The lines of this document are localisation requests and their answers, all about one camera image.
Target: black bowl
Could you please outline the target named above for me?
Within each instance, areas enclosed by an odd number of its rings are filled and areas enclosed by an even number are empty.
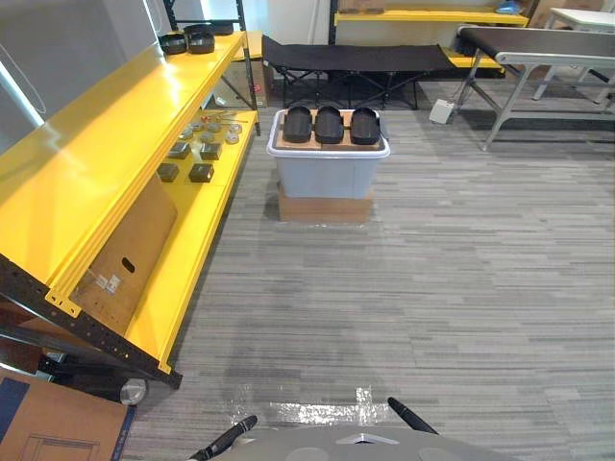
[[[207,32],[194,32],[186,35],[188,51],[194,55],[205,55],[213,52],[215,48],[215,38]]]
[[[167,55],[179,55],[185,53],[184,34],[166,34],[158,37],[160,48]]]
[[[200,34],[213,34],[213,30],[211,29],[210,24],[192,24],[190,26],[184,27],[184,34],[189,36],[190,34],[200,33]]]
[[[229,36],[234,32],[234,26],[232,21],[214,22],[209,26],[211,28],[211,32],[215,36]]]

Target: plastic storage bin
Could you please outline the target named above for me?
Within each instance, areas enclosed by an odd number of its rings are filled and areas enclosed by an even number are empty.
[[[273,120],[267,153],[276,159],[286,196],[364,199],[378,162],[391,152],[386,138],[381,136],[377,150],[279,149],[275,146],[283,114],[278,110]]]

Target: white wall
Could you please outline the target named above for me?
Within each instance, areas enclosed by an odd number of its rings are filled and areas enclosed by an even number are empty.
[[[0,61],[45,120],[155,41],[142,0],[0,0]],[[0,153],[32,128],[0,87]]]

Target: cardboard base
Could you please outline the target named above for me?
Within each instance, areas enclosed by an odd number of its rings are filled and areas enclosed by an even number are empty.
[[[323,197],[293,198],[278,188],[281,221],[311,224],[365,223],[369,220],[372,196],[364,199]]]

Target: cardboard box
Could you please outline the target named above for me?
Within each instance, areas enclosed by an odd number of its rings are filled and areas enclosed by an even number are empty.
[[[119,461],[133,407],[0,369],[0,460]]]
[[[382,12],[386,0],[339,0],[339,12]]]
[[[155,176],[117,225],[70,300],[123,334],[176,217],[177,209]]]
[[[262,60],[251,60],[252,77],[254,79],[254,92],[257,95],[257,106],[266,108],[269,99],[269,88],[272,84],[272,73],[269,67],[262,65]],[[248,79],[246,77],[246,64],[244,61],[231,62],[224,73],[231,85],[250,101],[250,89]],[[218,82],[213,89],[213,94],[216,98],[222,98],[227,104],[226,108],[242,108],[245,109],[245,104],[236,94],[229,88],[227,84]]]
[[[292,198],[278,189],[280,221],[301,223],[365,223],[369,219],[372,197],[364,199]]]
[[[569,8],[572,10],[599,11],[603,5],[603,0],[541,0],[538,8],[534,12],[528,27],[543,29],[549,20],[551,8]]]

